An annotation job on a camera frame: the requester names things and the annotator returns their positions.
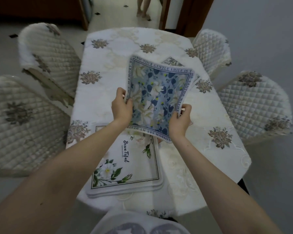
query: tile floor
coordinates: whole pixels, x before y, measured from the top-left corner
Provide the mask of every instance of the tile floor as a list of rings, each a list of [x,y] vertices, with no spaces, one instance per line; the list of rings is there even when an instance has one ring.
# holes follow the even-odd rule
[[[88,31],[83,31],[80,26],[58,25],[62,35],[74,47],[80,58],[82,58],[83,52],[81,42],[86,39],[88,33],[114,27],[148,27],[157,29],[159,26],[161,12],[159,0],[151,0],[149,14],[152,21],[136,17],[137,0],[93,0],[93,3],[93,13],[98,12],[100,15],[93,15]],[[0,23],[0,75],[11,74],[19,76],[25,84],[45,96],[39,83],[21,72],[18,62],[17,38],[9,37],[9,35],[18,34],[28,24]],[[71,108],[65,108],[56,101],[53,101],[53,103],[68,114],[71,113]],[[0,201],[13,191],[21,181],[22,178],[0,178]],[[57,234],[89,234],[101,217],[101,214],[95,214],[89,207],[76,201],[72,213]],[[221,233],[208,208],[176,219],[191,233]]]

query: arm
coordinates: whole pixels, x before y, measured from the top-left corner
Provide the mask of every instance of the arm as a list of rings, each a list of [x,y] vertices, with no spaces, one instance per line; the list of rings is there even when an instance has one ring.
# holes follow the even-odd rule
[[[133,103],[117,89],[114,120],[47,162],[0,204],[1,233],[54,233],[118,135],[129,124]]]
[[[186,163],[223,233],[282,233],[265,211],[234,181],[215,167],[185,137],[191,105],[169,122],[169,136]]]

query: leg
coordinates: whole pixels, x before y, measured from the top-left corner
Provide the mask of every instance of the leg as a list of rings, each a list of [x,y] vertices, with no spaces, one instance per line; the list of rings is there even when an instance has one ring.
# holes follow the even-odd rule
[[[142,14],[142,11],[141,11],[142,1],[143,1],[143,0],[137,0],[137,3],[138,3],[137,16],[140,16],[140,15]]]
[[[147,10],[149,8],[151,0],[144,0],[143,3],[143,12],[142,12],[142,18],[145,18],[147,20],[151,20],[150,16],[147,15]]]

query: tablecloth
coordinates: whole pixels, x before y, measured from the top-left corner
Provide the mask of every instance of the tablecloth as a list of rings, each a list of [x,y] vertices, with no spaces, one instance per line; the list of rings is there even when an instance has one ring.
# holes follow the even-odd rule
[[[90,133],[91,123],[113,120],[111,102],[117,87],[126,88],[127,61],[133,53],[158,63],[172,57],[195,70],[200,80],[185,99],[185,103],[192,105],[193,122],[186,137],[215,166],[238,182],[251,164],[250,157],[190,40],[165,31],[120,28],[87,36],[67,147],[85,138]],[[82,189],[77,198],[104,212],[122,205],[127,210],[154,216],[178,216],[206,206],[174,145],[161,142],[159,151],[165,177],[162,189],[96,199],[89,199]]]

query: quilted chair cover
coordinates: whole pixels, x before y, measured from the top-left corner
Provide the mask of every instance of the quilted chair cover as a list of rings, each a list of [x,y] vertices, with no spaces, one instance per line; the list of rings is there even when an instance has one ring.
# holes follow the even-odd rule
[[[228,39],[213,30],[201,30],[192,42],[204,69],[213,81],[224,66],[231,65]]]
[[[0,176],[28,176],[65,149],[70,117],[47,99],[0,76]]]
[[[268,77],[242,71],[218,95],[244,145],[291,133],[288,95]]]
[[[55,25],[27,26],[19,34],[18,45],[21,66],[54,91],[51,99],[75,97],[81,60]]]

